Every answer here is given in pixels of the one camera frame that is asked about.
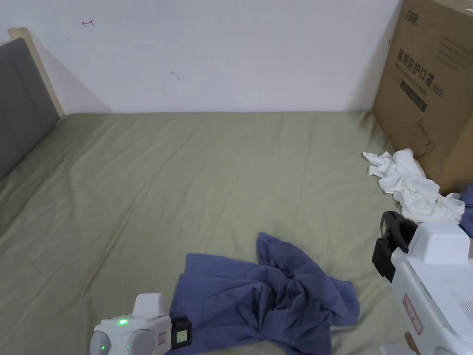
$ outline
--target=black clamp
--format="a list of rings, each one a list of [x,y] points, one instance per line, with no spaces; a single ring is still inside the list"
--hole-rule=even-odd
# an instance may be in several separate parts
[[[171,349],[192,344],[192,323],[187,318],[171,319]]]
[[[397,212],[386,211],[381,217],[380,229],[381,238],[376,240],[371,261],[379,274],[392,282],[396,269],[391,263],[391,255],[397,248],[404,253],[409,251],[409,243],[417,229],[417,224]]]

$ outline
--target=white cloth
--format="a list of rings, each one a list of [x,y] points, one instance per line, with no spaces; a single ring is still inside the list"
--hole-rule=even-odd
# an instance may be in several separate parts
[[[401,204],[404,217],[415,222],[460,221],[464,202],[456,199],[458,194],[439,194],[439,186],[425,177],[412,150],[397,151],[393,156],[388,152],[380,156],[363,152],[363,156],[373,164],[368,174],[380,178],[379,186]]]

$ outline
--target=cardboard box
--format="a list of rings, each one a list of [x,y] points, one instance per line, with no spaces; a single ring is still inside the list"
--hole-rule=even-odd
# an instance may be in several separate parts
[[[404,1],[373,113],[442,193],[473,183],[473,1]]]

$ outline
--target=crumpled clothing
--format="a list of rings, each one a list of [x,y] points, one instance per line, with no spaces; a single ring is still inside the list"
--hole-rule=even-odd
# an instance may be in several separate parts
[[[460,226],[470,238],[473,238],[473,185],[468,186],[460,194],[460,200],[465,202],[465,213],[460,221]]]
[[[353,326],[359,302],[350,282],[327,276],[302,250],[265,233],[259,264],[187,254],[169,315],[192,322],[194,355],[269,340],[287,354],[330,355],[330,326]]]
[[[369,175],[379,177],[379,187],[402,206],[401,214],[415,222],[455,222],[458,224],[465,211],[465,204],[458,194],[443,197],[439,186],[425,177],[411,149],[397,151],[394,155],[363,152],[372,164]]]

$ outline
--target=blue fabric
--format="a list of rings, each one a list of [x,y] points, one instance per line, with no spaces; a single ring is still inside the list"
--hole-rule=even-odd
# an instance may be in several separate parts
[[[357,323],[359,302],[350,282],[328,277],[303,251],[265,233],[259,264],[188,254],[171,318],[192,322],[193,355],[269,340],[287,354],[329,355],[330,326]]]
[[[473,238],[473,185],[468,186],[460,194],[460,200],[465,202],[465,213],[462,215],[460,225],[470,238]]]

